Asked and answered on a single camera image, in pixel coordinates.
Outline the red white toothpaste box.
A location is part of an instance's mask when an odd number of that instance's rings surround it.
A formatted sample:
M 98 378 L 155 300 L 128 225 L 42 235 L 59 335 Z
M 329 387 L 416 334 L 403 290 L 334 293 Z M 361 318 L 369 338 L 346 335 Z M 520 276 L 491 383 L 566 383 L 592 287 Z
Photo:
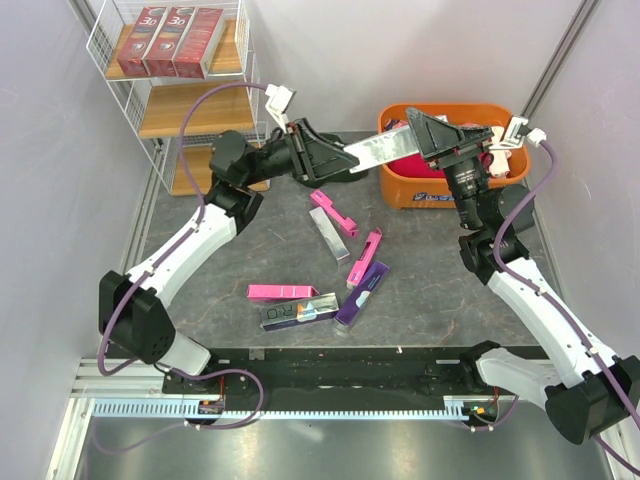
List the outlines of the red white toothpaste box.
M 198 7 L 174 57 L 177 76 L 205 79 L 225 29 L 224 10 Z

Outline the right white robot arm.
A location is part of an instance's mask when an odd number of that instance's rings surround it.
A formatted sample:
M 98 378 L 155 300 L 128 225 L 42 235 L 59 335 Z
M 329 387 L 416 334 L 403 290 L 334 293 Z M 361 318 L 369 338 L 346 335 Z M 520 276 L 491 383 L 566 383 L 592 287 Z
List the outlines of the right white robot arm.
M 639 413 L 639 360 L 620 357 L 594 335 L 544 280 L 518 235 L 534 224 L 541 186 L 492 188 L 492 152 L 530 143 L 556 154 L 544 131 L 514 117 L 498 143 L 488 126 L 458 126 L 411 107 L 408 125 L 422 159 L 444 173 L 462 228 L 460 256 L 468 271 L 501 298 L 532 333 L 550 360 L 544 367 L 495 342 L 473 347 L 458 381 L 477 394 L 505 389 L 546 412 L 556 430 L 580 445 Z

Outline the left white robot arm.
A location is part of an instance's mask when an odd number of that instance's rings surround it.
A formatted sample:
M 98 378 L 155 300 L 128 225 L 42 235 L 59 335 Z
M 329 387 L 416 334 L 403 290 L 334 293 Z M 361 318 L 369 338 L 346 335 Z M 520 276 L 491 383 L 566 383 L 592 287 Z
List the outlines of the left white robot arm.
M 306 119 L 280 130 L 263 146 L 228 130 L 211 144 L 212 183 L 186 224 L 126 274 L 106 273 L 99 284 L 99 331 L 133 360 L 179 372 L 198 393 L 219 382 L 210 351 L 179 333 L 167 308 L 185 282 L 217 250 L 239 236 L 262 203 L 252 185 L 286 174 L 323 181 L 357 167 L 358 158 Z

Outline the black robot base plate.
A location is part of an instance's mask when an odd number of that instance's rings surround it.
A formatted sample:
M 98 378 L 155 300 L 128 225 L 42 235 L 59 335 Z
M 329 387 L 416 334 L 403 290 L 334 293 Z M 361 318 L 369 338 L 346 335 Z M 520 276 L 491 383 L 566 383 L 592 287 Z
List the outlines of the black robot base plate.
M 338 348 L 217 348 L 207 373 L 240 369 L 221 380 L 199 382 L 167 374 L 165 394 L 214 394 L 247 396 L 257 388 L 250 373 L 267 393 L 280 389 L 306 391 L 321 388 L 374 388 L 415 392 L 429 396 L 503 397 L 495 387 L 471 378 L 460 356 L 465 347 L 338 347 Z

